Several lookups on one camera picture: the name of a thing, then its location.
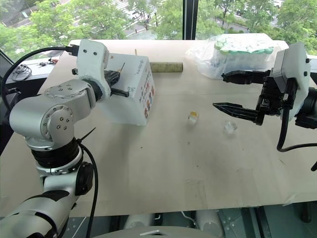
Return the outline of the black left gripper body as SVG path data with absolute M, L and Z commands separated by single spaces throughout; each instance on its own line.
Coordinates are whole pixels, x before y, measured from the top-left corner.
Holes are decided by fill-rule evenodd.
M 109 87 L 112 87 L 120 79 L 120 72 L 115 70 L 105 70 L 104 77 Z

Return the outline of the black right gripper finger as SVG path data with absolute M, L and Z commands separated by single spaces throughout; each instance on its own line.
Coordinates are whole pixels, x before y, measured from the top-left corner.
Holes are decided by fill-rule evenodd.
M 249 85 L 252 83 L 263 84 L 264 79 L 270 75 L 270 70 L 266 71 L 247 71 L 235 70 L 221 75 L 224 82 L 239 85 Z
M 239 104 L 213 103 L 212 105 L 221 112 L 239 119 L 254 122 L 258 116 L 258 112 L 256 110 L 243 108 L 242 105 Z

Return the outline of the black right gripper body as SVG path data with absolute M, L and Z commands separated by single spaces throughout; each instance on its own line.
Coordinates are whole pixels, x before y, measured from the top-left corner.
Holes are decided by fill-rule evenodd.
M 265 115 L 280 116 L 282 111 L 283 93 L 280 92 L 275 80 L 270 76 L 271 70 L 264 72 L 263 87 L 258 98 L 255 124 L 262 125 Z

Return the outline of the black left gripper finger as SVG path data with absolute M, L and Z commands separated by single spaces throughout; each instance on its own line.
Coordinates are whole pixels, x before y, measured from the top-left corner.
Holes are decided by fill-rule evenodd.
M 120 90 L 120 89 L 116 89 L 116 88 L 111 88 L 111 95 L 129 97 L 129 92 L 128 91 L 123 91 L 123 90 Z

